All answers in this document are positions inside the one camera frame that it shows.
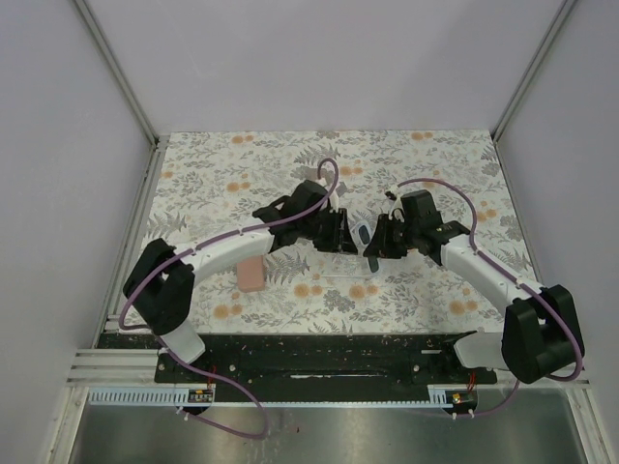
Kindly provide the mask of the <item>white frame sunglasses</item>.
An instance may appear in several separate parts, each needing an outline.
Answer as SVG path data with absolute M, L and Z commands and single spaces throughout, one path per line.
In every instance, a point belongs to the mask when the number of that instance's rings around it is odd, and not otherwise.
M 369 245 L 373 234 L 371 225 L 362 220 L 351 228 L 351 235 L 359 253 L 332 254 L 326 261 L 322 275 L 325 278 L 368 279 L 377 276 L 380 271 L 376 257 L 365 257 L 363 252 Z

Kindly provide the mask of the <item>pink glasses case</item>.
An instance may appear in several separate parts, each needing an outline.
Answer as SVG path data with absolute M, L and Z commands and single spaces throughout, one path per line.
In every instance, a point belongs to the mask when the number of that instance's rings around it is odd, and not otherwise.
M 266 285 L 262 256 L 248 258 L 236 265 L 237 286 L 241 292 L 262 291 Z

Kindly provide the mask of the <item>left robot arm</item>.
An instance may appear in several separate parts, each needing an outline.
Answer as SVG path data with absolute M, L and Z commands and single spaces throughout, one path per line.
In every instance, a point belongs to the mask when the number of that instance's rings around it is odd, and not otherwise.
M 124 312 L 134 308 L 145 327 L 176 356 L 176 370 L 198 382 L 210 369 L 205 344 L 189 320 L 194 287 L 207 277 L 300 239 L 325 253 L 352 254 L 347 210 L 333 189 L 305 180 L 251 214 L 241 226 L 177 252 L 163 239 L 150 242 L 127 278 Z

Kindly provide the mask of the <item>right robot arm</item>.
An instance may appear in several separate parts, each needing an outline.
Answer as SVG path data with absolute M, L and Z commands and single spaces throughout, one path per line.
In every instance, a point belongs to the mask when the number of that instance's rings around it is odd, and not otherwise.
M 447 380 L 462 382 L 478 367 L 508 370 L 525 384 L 579 376 L 584 347 L 574 299 L 565 287 L 545 287 L 517 275 L 478 247 L 472 230 L 443 222 L 438 214 L 407 221 L 379 215 L 364 255 L 400 259 L 411 248 L 463 278 L 503 317 L 501 332 L 466 334 L 441 357 Z

